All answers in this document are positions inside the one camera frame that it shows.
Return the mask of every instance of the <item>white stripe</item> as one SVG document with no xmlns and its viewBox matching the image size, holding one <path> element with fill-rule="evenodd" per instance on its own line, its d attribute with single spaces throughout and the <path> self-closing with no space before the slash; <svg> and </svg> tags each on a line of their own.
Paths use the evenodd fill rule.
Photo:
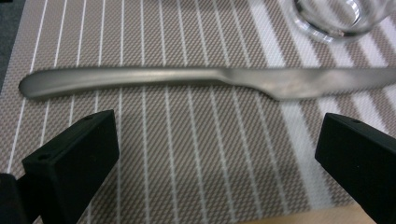
<svg viewBox="0 0 396 224">
<path fill-rule="evenodd" d="M 67 0 L 64 0 L 64 12 L 62 14 L 61 29 L 59 30 L 58 46 L 56 47 L 55 62 L 53 64 L 53 67 L 56 67 L 56 65 L 58 64 L 59 48 L 61 47 L 62 33 L 64 31 L 64 14 L 66 14 L 66 8 Z"/>
<path fill-rule="evenodd" d="M 358 109 L 363 122 L 375 127 L 383 133 L 388 133 L 384 122 L 379 116 L 378 111 L 375 109 L 373 99 L 366 91 L 354 94 L 352 100 Z"/>
<path fill-rule="evenodd" d="M 120 65 L 123 66 L 124 0 L 121 2 Z"/>
<path fill-rule="evenodd" d="M 359 40 L 361 49 L 364 52 L 368 63 L 372 67 L 386 67 L 388 63 L 383 58 L 380 50 L 378 49 L 376 43 L 372 39 L 371 35 L 366 35 Z M 387 133 L 388 130 L 379 115 L 372 97 L 367 91 L 359 92 L 353 94 L 352 100 L 359 111 L 361 119 L 363 122 L 377 128 L 378 130 Z"/>
<path fill-rule="evenodd" d="M 15 153 L 15 148 L 17 146 L 18 135 L 20 133 L 20 127 L 21 127 L 22 115 L 23 115 L 25 102 L 26 102 L 26 98 L 23 98 L 22 106 L 21 106 L 20 118 L 18 119 L 17 131 L 15 132 L 14 143 L 12 144 L 11 155 L 9 156 L 7 173 L 11 172 L 11 165 L 12 165 L 12 161 L 14 160 L 14 153 Z"/>
<path fill-rule="evenodd" d="M 123 36 L 124 36 L 124 0 L 121 1 L 121 34 L 120 34 L 120 66 L 123 66 Z M 119 92 L 119 160 L 117 163 L 117 216 L 116 223 L 121 220 L 121 153 L 122 153 L 122 87 Z"/>
<path fill-rule="evenodd" d="M 168 86 L 165 87 L 165 106 L 166 106 L 166 128 L 168 130 L 168 150 L 169 150 L 169 164 L 171 167 L 171 182 L 172 182 L 172 203 L 174 212 L 174 221 L 179 223 L 178 220 L 178 207 L 177 207 L 177 184 L 176 184 L 176 171 L 175 171 L 175 155 L 172 139 L 172 124 L 171 124 L 171 111 L 169 106 L 169 92 Z"/>
<path fill-rule="evenodd" d="M 248 149 L 247 134 L 244 127 L 244 121 L 242 121 L 241 108 L 239 106 L 238 97 L 236 96 L 234 86 L 233 86 L 233 106 L 235 107 L 236 118 L 238 120 L 239 131 L 242 138 L 242 148 L 244 149 L 245 161 L 247 163 L 247 171 L 250 177 L 250 182 L 251 182 L 250 186 L 253 191 L 253 197 L 254 197 L 253 200 L 256 205 L 257 217 L 262 218 L 262 203 L 260 202 L 260 194 L 259 191 L 257 190 L 256 177 L 254 176 L 254 168 L 251 162 L 251 156 Z"/>
<path fill-rule="evenodd" d="M 322 176 L 320 165 L 314 160 L 315 149 L 311 139 L 308 138 L 308 129 L 298 104 L 298 102 L 281 102 L 280 109 L 301 170 L 306 195 L 313 209 L 331 207 L 332 197 Z"/>
<path fill-rule="evenodd" d="M 181 47 L 183 48 L 183 62 L 184 62 L 184 66 L 187 66 L 188 58 L 187 58 L 187 50 L 186 50 L 186 40 L 184 37 L 183 18 L 181 17 L 180 0 L 177 0 L 177 15 L 178 15 L 178 26 L 181 35 Z"/>
<path fill-rule="evenodd" d="M 391 21 L 390 17 L 385 18 L 380 24 L 382 32 L 387 37 L 387 40 L 393 47 L 393 52 L 396 52 L 396 27 Z M 396 86 L 389 86 L 384 89 L 385 94 L 390 101 L 393 110 L 396 112 Z"/>
<path fill-rule="evenodd" d="M 344 44 L 330 44 L 328 46 L 337 67 L 353 67 L 352 59 Z"/>
<path fill-rule="evenodd" d="M 69 115 L 69 127 L 72 126 L 73 122 L 73 110 L 74 110 L 74 103 L 75 103 L 75 95 L 72 95 L 72 102 L 70 103 L 70 115 Z"/>
<path fill-rule="evenodd" d="M 265 59 L 269 66 L 284 67 L 285 62 L 276 40 L 276 35 L 271 24 L 265 5 L 262 0 L 248 0 L 250 11 L 260 36 Z"/>
<path fill-rule="evenodd" d="M 121 158 L 122 158 L 122 88 L 119 94 L 119 160 L 117 162 L 117 217 L 118 224 L 121 223 Z"/>
<path fill-rule="evenodd" d="M 43 23 L 44 23 L 44 17 L 46 16 L 47 3 L 48 3 L 48 0 L 46 0 L 46 2 L 44 3 L 43 14 L 41 15 L 40 27 L 38 28 L 38 36 L 37 36 L 37 39 L 35 40 L 35 52 L 33 53 L 33 60 L 32 60 L 32 63 L 30 64 L 30 73 L 33 72 L 33 68 L 35 66 L 35 56 L 37 54 L 38 42 L 40 41 L 41 30 L 43 28 Z"/>
<path fill-rule="evenodd" d="M 163 66 L 166 66 L 165 33 L 163 30 L 163 0 L 158 0 L 160 7 L 161 46 L 163 48 Z"/>
<path fill-rule="evenodd" d="M 140 41 L 141 41 L 141 58 L 142 66 L 146 65 L 145 61 L 145 23 L 144 23 L 144 0 L 140 1 Z M 150 223 L 149 208 L 149 155 L 148 155 L 148 128 L 146 118 L 146 87 L 142 86 L 142 129 L 143 129 L 143 169 L 145 174 L 145 216 L 146 224 Z"/>
<path fill-rule="evenodd" d="M 91 210 L 92 210 L 92 202 L 90 202 L 87 207 L 87 223 L 91 223 Z"/>
<path fill-rule="evenodd" d="M 100 28 L 100 44 L 99 44 L 98 66 L 102 65 L 103 32 L 105 31 L 105 11 L 106 11 L 106 0 L 103 0 L 102 24 L 101 24 L 101 28 Z"/>
<path fill-rule="evenodd" d="M 188 63 L 187 49 L 186 49 L 186 43 L 185 43 L 183 19 L 181 17 L 181 6 L 180 6 L 179 0 L 177 0 L 177 10 L 178 10 L 179 27 L 180 27 L 180 31 L 181 31 L 180 34 L 181 34 L 182 47 L 183 47 L 184 66 L 187 66 L 187 63 Z M 200 155 L 199 155 L 198 139 L 197 139 L 196 126 L 195 126 L 194 108 L 193 108 L 193 103 L 192 103 L 190 86 L 188 86 L 188 97 L 189 97 L 189 110 L 190 110 L 190 118 L 191 118 L 192 142 L 194 145 L 195 167 L 197 170 L 198 188 L 199 188 L 200 202 L 201 202 L 201 207 L 202 207 L 202 209 L 201 209 L 202 219 L 203 219 L 204 223 L 208 223 L 204 181 L 203 181 L 203 176 L 202 176 L 201 160 L 200 160 Z"/>
<path fill-rule="evenodd" d="M 142 87 L 142 128 L 143 128 L 143 168 L 145 173 L 145 207 L 146 223 L 150 223 L 149 217 L 149 156 L 148 156 L 148 128 L 146 119 L 146 87 Z"/>
<path fill-rule="evenodd" d="M 262 43 L 262 49 L 264 52 L 264 57 L 266 58 L 268 65 L 270 67 L 283 67 L 285 62 L 283 59 L 282 52 L 276 40 L 276 35 L 273 29 L 266 7 L 261 0 L 248 0 L 250 11 L 253 16 L 253 20 L 256 25 L 256 30 L 260 36 L 260 41 Z M 282 177 L 279 172 L 279 168 L 276 161 L 276 154 L 274 151 L 274 146 L 271 141 L 271 136 L 268 131 L 268 127 L 265 121 L 264 113 L 262 110 L 262 104 L 260 103 L 259 94 L 255 94 L 256 105 L 259 110 L 260 119 L 262 122 L 262 128 L 265 134 L 265 141 L 268 148 L 268 154 L 270 156 L 270 161 L 272 169 L 274 172 L 276 187 L 279 193 L 279 198 L 282 204 L 283 214 L 288 214 L 290 212 L 288 208 L 288 202 L 286 199 L 286 193 L 282 183 Z"/>
<path fill-rule="evenodd" d="M 332 96 L 323 97 L 318 100 L 318 107 L 320 110 L 320 116 L 324 118 L 326 113 L 341 114 L 340 108 L 338 107 L 335 98 Z"/>
<path fill-rule="evenodd" d="M 221 21 L 220 21 L 220 15 L 219 15 L 219 10 L 218 10 L 218 4 L 216 3 L 216 0 L 212 0 L 212 3 L 213 3 L 213 7 L 215 8 L 216 23 L 218 24 L 220 40 L 221 40 L 221 46 L 222 46 L 222 50 L 223 50 L 223 54 L 224 54 L 225 65 L 227 67 L 229 67 L 230 66 L 230 59 L 228 57 L 227 45 L 225 43 L 224 33 L 223 33 L 222 27 L 221 27 Z"/>
<path fill-rule="evenodd" d="M 87 0 L 84 0 L 84 7 L 82 9 L 82 16 L 81 16 L 81 27 L 79 28 L 77 66 L 79 66 L 79 57 L 80 57 L 80 54 L 81 54 L 82 33 L 84 32 L 85 8 L 86 8 L 86 6 L 87 6 Z"/>
<path fill-rule="evenodd" d="M 371 66 L 387 66 L 387 63 L 382 58 L 382 55 L 376 47 L 376 43 L 370 35 L 366 35 L 361 38 L 359 40 L 359 44 Z M 353 62 L 350 59 L 349 53 L 347 52 L 344 45 L 339 45 L 338 47 L 335 45 L 330 45 L 330 51 L 335 59 L 335 62 L 337 63 L 337 66 L 353 66 Z M 375 108 L 373 99 L 370 97 L 367 91 L 352 94 L 351 99 L 354 106 L 358 110 L 361 119 L 365 123 L 376 127 L 382 132 L 388 132 L 384 122 Z"/>
<path fill-rule="evenodd" d="M 102 6 L 102 24 L 100 30 L 100 43 L 99 43 L 99 58 L 98 58 L 98 66 L 102 65 L 102 49 L 103 49 L 103 32 L 105 30 L 105 11 L 106 11 L 106 0 L 103 0 Z M 95 91 L 95 108 L 94 113 L 98 111 L 98 102 L 99 102 L 99 91 Z M 92 216 L 92 203 L 88 205 L 87 210 L 87 222 L 91 224 L 91 216 Z"/>
<path fill-rule="evenodd" d="M 274 145 L 271 140 L 270 132 L 268 131 L 268 125 L 267 125 L 267 122 L 265 121 L 265 116 L 264 116 L 264 112 L 262 109 L 262 103 L 260 102 L 259 93 L 257 91 L 255 94 L 255 100 L 256 100 L 257 109 L 259 110 L 260 121 L 262 122 L 262 129 L 263 129 L 264 135 L 265 135 L 265 142 L 266 142 L 266 145 L 268 148 L 268 154 L 270 156 L 270 162 L 271 162 L 271 165 L 273 168 L 276 186 L 279 191 L 279 198 L 280 198 L 280 203 L 282 204 L 283 214 L 287 215 L 290 213 L 290 210 L 288 207 L 288 202 L 286 200 L 286 193 L 283 188 L 282 177 L 280 175 L 279 168 L 277 166 Z"/>
<path fill-rule="evenodd" d="M 142 58 L 142 66 L 146 65 L 146 55 L 145 55 L 145 16 L 143 9 L 144 0 L 140 0 L 140 42 L 141 42 L 141 58 Z"/>
<path fill-rule="evenodd" d="M 282 10 L 283 17 L 288 19 L 290 17 L 290 13 L 288 12 L 289 0 L 277 0 L 277 2 Z M 286 21 L 286 24 L 293 39 L 294 47 L 297 48 L 304 67 L 319 67 L 318 57 L 311 45 L 311 40 L 306 35 L 298 32 L 297 27 L 291 24 L 291 21 Z"/>
<path fill-rule="evenodd" d="M 94 109 L 94 113 L 98 112 L 98 105 L 99 105 L 99 91 L 95 91 L 95 109 Z"/>
<path fill-rule="evenodd" d="M 204 51 L 205 66 L 208 66 L 209 60 L 207 57 L 204 28 L 202 26 L 201 10 L 199 8 L 199 4 L 198 4 L 197 0 L 195 0 L 195 6 L 197 9 L 197 18 L 198 18 L 198 24 L 199 24 L 199 30 L 200 30 L 201 43 L 202 43 L 203 51 Z M 227 161 L 225 159 L 224 145 L 222 142 L 221 130 L 220 130 L 220 126 L 219 126 L 218 109 L 217 109 L 215 95 L 214 95 L 212 86 L 210 86 L 210 99 L 211 99 L 211 104 L 212 104 L 212 109 L 213 109 L 213 117 L 215 119 L 216 133 L 217 133 L 218 144 L 219 144 L 220 162 L 221 162 L 221 168 L 222 168 L 222 172 L 223 172 L 223 179 L 224 179 L 224 185 L 225 185 L 225 189 L 226 189 L 229 213 L 230 213 L 230 217 L 231 217 L 231 222 L 235 223 L 236 218 L 235 218 L 235 210 L 233 208 L 233 195 L 231 192 L 230 179 L 229 179 L 228 169 L 227 169 Z"/>
<path fill-rule="evenodd" d="M 248 49 L 247 49 L 247 45 L 245 43 L 244 35 L 242 34 L 241 24 L 239 22 L 238 15 L 236 14 L 235 4 L 234 4 L 233 0 L 230 0 L 230 3 L 231 3 L 231 8 L 233 10 L 233 19 L 235 20 L 235 23 L 236 23 L 236 30 L 238 31 L 238 35 L 239 35 L 239 41 L 241 42 L 242 50 L 244 51 L 245 61 L 246 61 L 247 67 L 250 67 L 251 66 L 250 57 L 248 55 Z"/>
<path fill-rule="evenodd" d="M 371 35 L 365 35 L 359 39 L 358 43 L 372 67 L 388 66 L 388 63 L 385 61 Z"/>
<path fill-rule="evenodd" d="M 44 115 L 43 129 L 41 131 L 40 147 L 44 144 L 44 135 L 46 135 L 47 119 L 49 117 L 50 100 L 47 101 L 46 114 Z"/>
<path fill-rule="evenodd" d="M 47 11 L 47 3 L 48 3 L 48 0 L 46 0 L 45 3 L 44 3 L 43 14 L 41 15 L 40 26 L 38 28 L 38 35 L 37 35 L 37 39 L 35 40 L 35 51 L 33 53 L 32 63 L 30 65 L 30 73 L 33 72 L 33 68 L 35 67 L 35 56 L 37 54 L 38 43 L 40 41 L 40 36 L 41 36 L 41 30 L 42 30 L 42 27 L 43 27 L 44 17 L 46 15 L 46 11 Z M 12 149 L 11 149 L 11 155 L 9 156 L 7 173 L 11 172 L 11 166 L 12 166 L 12 162 L 13 162 L 13 159 L 14 159 L 15 148 L 16 148 L 17 142 L 18 142 L 18 137 L 19 137 L 19 133 L 20 133 L 20 127 L 21 127 L 21 121 L 22 121 L 22 117 L 23 117 L 23 111 L 24 111 L 25 103 L 26 103 L 26 98 L 23 98 L 22 106 L 21 106 L 21 112 L 20 112 L 20 118 L 18 119 L 17 130 L 15 131 L 14 142 L 12 144 Z"/>
<path fill-rule="evenodd" d="M 393 111 L 396 112 L 396 85 L 386 87 L 385 94 L 393 107 Z"/>
<path fill-rule="evenodd" d="M 209 220 L 207 219 L 207 209 L 206 209 L 206 198 L 205 198 L 205 189 L 204 189 L 204 179 L 202 175 L 202 166 L 201 166 L 201 159 L 199 154 L 199 146 L 198 146 L 198 139 L 197 139 L 197 131 L 195 125 L 195 116 L 194 116 L 194 106 L 192 102 L 191 96 L 191 88 L 188 87 L 188 97 L 189 97 L 189 110 L 190 110 L 190 119 L 191 119 L 191 133 L 192 133 L 192 142 L 194 144 L 194 155 L 195 155 L 195 164 L 197 169 L 197 176 L 198 176 L 198 188 L 199 194 L 201 199 L 201 211 L 202 211 L 202 221 L 204 223 L 208 223 Z"/>
<path fill-rule="evenodd" d="M 390 20 L 390 17 L 385 18 L 383 21 L 379 23 L 379 27 L 382 30 L 382 33 L 385 35 L 389 43 L 393 47 L 393 52 L 396 52 L 396 28 L 393 22 Z"/>
<path fill-rule="evenodd" d="M 206 42 L 205 42 L 205 35 L 204 35 L 204 28 L 202 26 L 202 18 L 201 18 L 201 9 L 199 8 L 198 0 L 194 0 L 195 8 L 197 11 L 197 20 L 198 20 L 198 27 L 199 27 L 199 35 L 201 37 L 201 45 L 204 52 L 204 60 L 205 66 L 209 65 L 209 59 L 207 57 L 207 50 L 206 50 Z"/>
<path fill-rule="evenodd" d="M 58 45 L 56 47 L 55 60 L 53 62 L 53 67 L 54 68 L 58 64 L 59 49 L 61 47 L 62 33 L 63 33 L 63 30 L 64 30 L 64 14 L 66 13 L 66 7 L 67 7 L 67 0 L 64 0 L 64 12 L 62 14 L 61 28 L 59 29 L 59 35 L 58 35 Z M 46 128 L 47 128 L 47 120 L 48 120 L 49 110 L 50 110 L 50 100 L 47 101 L 46 113 L 45 113 L 45 116 L 44 116 L 44 123 L 43 123 L 43 130 L 42 130 L 41 139 L 40 139 L 40 146 L 43 146 L 43 144 L 44 144 L 44 137 L 46 135 Z"/>
<path fill-rule="evenodd" d="M 289 5 L 285 0 L 278 1 L 284 18 L 290 16 Z M 311 44 L 311 40 L 297 31 L 292 21 L 287 21 L 291 38 L 297 48 L 304 67 L 319 67 L 318 56 Z M 308 132 L 301 107 L 296 102 L 281 103 L 280 109 L 286 121 L 286 127 L 300 168 L 309 204 L 313 209 L 332 206 L 332 197 L 322 168 L 315 161 L 315 149 Z"/>
<path fill-rule="evenodd" d="M 213 117 L 215 119 L 216 134 L 217 134 L 218 143 L 219 143 L 220 162 L 221 162 L 221 168 L 223 171 L 223 178 L 224 178 L 224 184 L 225 184 L 225 189 L 226 189 L 229 212 L 230 212 L 230 216 L 231 216 L 231 222 L 235 223 L 236 218 L 235 218 L 235 209 L 233 208 L 233 194 L 231 191 L 230 177 L 228 175 L 227 161 L 225 159 L 224 145 L 223 145 L 221 129 L 220 129 L 220 125 L 219 125 L 219 115 L 218 115 L 219 112 L 218 112 L 218 108 L 216 106 L 215 93 L 213 92 L 212 86 L 210 86 L 210 100 L 212 103 Z"/>
</svg>

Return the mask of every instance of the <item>stainless steel knife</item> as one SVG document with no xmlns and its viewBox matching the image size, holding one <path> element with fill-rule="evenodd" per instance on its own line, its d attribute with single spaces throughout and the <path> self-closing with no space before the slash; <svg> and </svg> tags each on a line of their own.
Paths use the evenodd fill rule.
<svg viewBox="0 0 396 224">
<path fill-rule="evenodd" d="M 28 99 L 45 100 L 131 85 L 220 83 L 250 87 L 277 100 L 309 99 L 396 83 L 396 68 L 70 68 L 35 72 L 19 88 Z"/>
</svg>

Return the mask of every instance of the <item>glass base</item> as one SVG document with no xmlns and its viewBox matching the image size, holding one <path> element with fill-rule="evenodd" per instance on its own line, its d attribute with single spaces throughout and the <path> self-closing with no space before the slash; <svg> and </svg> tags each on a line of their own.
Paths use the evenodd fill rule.
<svg viewBox="0 0 396 224">
<path fill-rule="evenodd" d="M 297 25 L 298 29 L 304 34 L 309 35 L 314 40 L 322 43 L 348 43 L 353 42 L 363 35 L 369 33 L 364 32 L 347 32 L 341 29 L 329 27 L 319 27 L 317 24 L 307 20 L 303 13 L 303 7 L 299 0 L 290 1 L 290 19 Z"/>
</svg>

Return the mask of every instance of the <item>knife blade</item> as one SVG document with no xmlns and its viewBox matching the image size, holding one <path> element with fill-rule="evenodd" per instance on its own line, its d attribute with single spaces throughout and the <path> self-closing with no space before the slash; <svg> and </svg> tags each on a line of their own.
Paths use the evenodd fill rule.
<svg viewBox="0 0 396 224">
<path fill-rule="evenodd" d="M 395 68 L 170 68 L 95 67 L 34 72 L 19 86 L 33 100 L 122 86 L 229 84 L 262 91 L 276 100 L 300 100 L 380 88 L 396 83 Z"/>
</svg>

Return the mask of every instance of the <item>striped placemat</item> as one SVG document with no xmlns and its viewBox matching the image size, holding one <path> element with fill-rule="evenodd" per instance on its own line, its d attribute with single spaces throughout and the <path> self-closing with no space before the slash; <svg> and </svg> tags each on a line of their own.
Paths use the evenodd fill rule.
<svg viewBox="0 0 396 224">
<path fill-rule="evenodd" d="M 286 0 L 27 0 L 0 98 L 1 172 L 114 109 L 120 161 L 81 223 L 234 223 L 352 203 L 314 160 L 326 112 L 396 135 L 396 86 L 301 102 L 235 87 L 146 86 L 33 102 L 35 70 L 76 66 L 396 66 L 396 15 L 348 45 L 290 25 Z"/>
</svg>

